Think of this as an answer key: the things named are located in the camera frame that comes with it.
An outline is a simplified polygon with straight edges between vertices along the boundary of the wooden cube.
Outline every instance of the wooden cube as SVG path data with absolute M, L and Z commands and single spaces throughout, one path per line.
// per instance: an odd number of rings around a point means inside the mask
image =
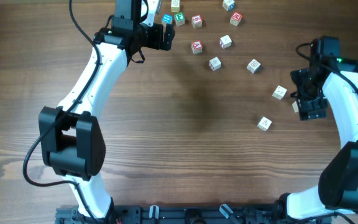
M 298 107 L 298 102 L 297 101 L 293 102 L 292 108 L 296 113 L 299 112 L 299 107 Z
M 181 26 L 185 24 L 185 16 L 183 15 L 183 13 L 178 13 L 175 14 L 175 24 L 177 26 Z
M 222 66 L 221 61 L 218 59 L 218 57 L 216 58 L 212 58 L 209 61 L 209 67 L 212 69 L 212 71 L 215 71 L 217 69 L 219 69 Z
M 191 49 L 193 50 L 193 54 L 198 54 L 203 51 L 203 44 L 200 40 L 194 41 L 191 43 Z
M 234 2 L 234 0 L 224 0 L 223 1 L 223 8 L 226 11 L 230 11 L 230 10 L 234 9 L 235 5 L 236 5 L 236 3 Z
M 193 24 L 194 28 L 200 28 L 203 26 L 203 18 L 200 15 L 193 16 L 191 18 L 191 23 Z
M 172 16 L 168 15 L 168 14 L 165 14 L 162 17 L 162 25 L 166 26 L 167 24 L 172 24 Z
M 258 124 L 258 128 L 267 131 L 271 124 L 272 124 L 271 120 L 263 117 Z
M 230 47 L 232 41 L 229 37 L 229 35 L 225 35 L 224 37 L 221 37 L 220 45 L 223 49 Z
M 287 92 L 286 88 L 278 86 L 277 89 L 274 91 L 273 96 L 281 100 L 286 92 Z
M 230 23 L 235 26 L 238 26 L 240 24 L 241 19 L 242 19 L 242 14 L 235 12 L 230 18 Z
M 172 12 L 180 12 L 180 0 L 172 0 L 171 11 Z
M 252 73 L 255 73 L 259 68 L 260 68 L 260 63 L 258 61 L 256 61 L 255 59 L 253 59 L 248 64 L 248 67 L 247 67 L 247 69 Z

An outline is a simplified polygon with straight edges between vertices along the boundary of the wood grain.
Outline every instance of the wood grain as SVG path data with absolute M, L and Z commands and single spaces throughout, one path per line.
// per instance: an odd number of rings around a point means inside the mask
M 73 8 L 89 35 L 114 12 L 109 3 Z M 358 59 L 358 1 L 238 1 L 238 27 L 221 1 L 183 1 L 181 9 L 187 22 L 176 27 L 172 50 L 144 49 L 146 62 L 130 64 L 99 121 L 108 148 L 102 175 L 115 204 L 273 202 L 316 185 L 339 150 L 333 115 L 300 122 L 293 100 L 272 93 L 277 85 L 295 91 L 289 74 L 307 67 L 294 52 L 300 43 L 333 35 L 343 56 Z M 165 3 L 156 21 L 168 12 Z M 189 22 L 196 14 L 200 29 Z M 233 45 L 223 50 L 227 34 Z M 203 53 L 193 55 L 198 39 Z M 90 52 L 66 4 L 0 5 L 0 223 L 51 223 L 56 208 L 76 204 L 68 186 L 30 186 L 21 169 L 40 110 L 71 90 Z M 223 63 L 216 72 L 213 57 Z M 263 66 L 256 75 L 246 70 L 253 58 Z M 266 133 L 256 127 L 263 116 L 273 121 Z M 59 179 L 39 148 L 29 173 Z

